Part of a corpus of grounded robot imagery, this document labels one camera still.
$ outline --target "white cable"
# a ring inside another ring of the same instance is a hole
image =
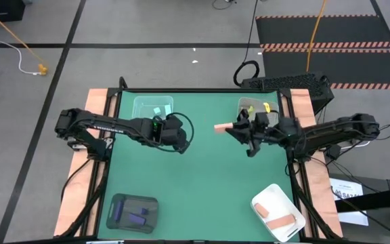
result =
[[[9,46],[9,47],[15,49],[16,51],[18,51],[18,53],[19,53],[19,65],[18,65],[18,68],[19,68],[19,70],[20,70],[22,73],[25,73],[25,74],[28,74],[28,75],[39,75],[38,72],[26,72],[25,70],[23,70],[23,69],[20,67],[20,65],[22,64],[22,53],[20,52],[20,50],[19,50],[17,47],[14,47],[13,45],[10,45],[10,44],[5,43],[5,42],[3,42],[3,41],[0,41],[0,43],[1,43],[1,44],[4,44],[4,45],[7,45],[7,46]]]
[[[355,146],[355,148],[367,146],[367,145],[369,145],[370,142],[371,142],[371,141],[367,141],[367,143],[357,145],[357,146]],[[349,149],[349,148],[351,148],[352,146],[345,146],[345,147],[341,148],[341,150]]]

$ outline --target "purple object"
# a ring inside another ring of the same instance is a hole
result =
[[[139,224],[139,225],[144,225],[144,224],[146,224],[146,219],[145,219],[145,218],[136,216],[136,215],[133,214],[133,213],[130,213],[130,214],[129,214],[129,220],[130,220],[132,223],[136,223],[136,224]]]
[[[141,214],[142,215],[147,215],[148,214],[148,209],[141,208]]]
[[[115,210],[114,210],[114,220],[119,221],[121,218],[121,213],[123,212],[123,201],[119,201],[116,204]]]

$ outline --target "wooden board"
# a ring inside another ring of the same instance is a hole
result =
[[[103,114],[106,92],[107,89],[90,89],[85,110],[100,115]],[[316,119],[313,114],[309,92],[306,89],[292,89],[291,94],[295,116],[301,122],[302,127],[315,125]],[[288,114],[286,101],[284,99],[282,101],[284,105],[284,112]],[[113,101],[110,111],[113,111],[114,105],[115,103]],[[90,133],[94,136],[98,136],[99,134],[96,130],[91,130]],[[84,150],[74,153],[69,175],[85,162],[86,156],[87,153]],[[313,157],[324,162],[323,154],[320,152],[317,152]],[[84,170],[80,171],[79,174],[73,178],[72,182],[68,184],[61,204],[54,235],[63,233],[72,224],[73,220],[78,216],[80,210],[85,205],[92,168],[93,164],[91,163]],[[331,229],[338,235],[342,236],[338,213],[335,207],[333,194],[330,191],[329,175],[326,168],[321,165],[320,162],[309,161],[306,162],[306,169],[314,207]],[[302,212],[304,216],[307,216],[306,209],[303,209]],[[97,207],[94,207],[90,213],[89,228],[87,229],[88,235],[92,235],[93,233],[96,213]],[[308,237],[311,236],[309,225],[305,228],[305,233]]]
[[[85,103],[85,110],[102,115],[105,108],[107,92],[107,89],[90,89],[87,102]],[[99,136],[99,131],[96,129],[89,129],[89,133],[95,137]],[[70,176],[86,160],[86,150],[74,152],[68,175]],[[60,235],[66,231],[81,212],[87,200],[88,186],[92,171],[93,162],[91,161],[67,185],[53,235]]]
[[[301,126],[315,125],[316,118],[314,117],[308,90],[292,89],[291,100],[295,117],[298,118]],[[316,152],[312,157],[325,163],[322,152]],[[330,190],[330,180],[326,166],[319,161],[311,160],[305,163],[305,168],[313,206],[333,232],[342,237],[343,232],[339,223],[334,197]],[[323,237],[320,230],[318,232],[319,236]]]

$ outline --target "clear plastic container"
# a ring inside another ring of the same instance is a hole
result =
[[[266,112],[264,106],[264,103],[266,102],[269,104],[270,110],[276,110],[279,112],[279,105],[275,102],[258,100],[254,98],[241,98],[238,101],[237,115],[242,109],[247,109],[247,111],[249,112],[249,121],[253,121],[255,119],[255,113]],[[277,113],[269,113],[267,114],[267,118],[269,118],[270,127],[276,125],[279,120],[279,116]]]
[[[174,99],[171,96],[137,96],[133,101],[132,118],[159,116],[165,119],[174,111]]]

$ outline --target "black floor mat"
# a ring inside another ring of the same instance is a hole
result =
[[[316,20],[317,16],[259,16],[260,43],[308,43]],[[378,16],[323,16],[314,43],[333,42],[390,43],[390,33]]]
[[[390,51],[313,50],[310,71],[321,71],[332,88],[390,89]],[[263,53],[265,76],[304,73],[307,49],[270,50]]]

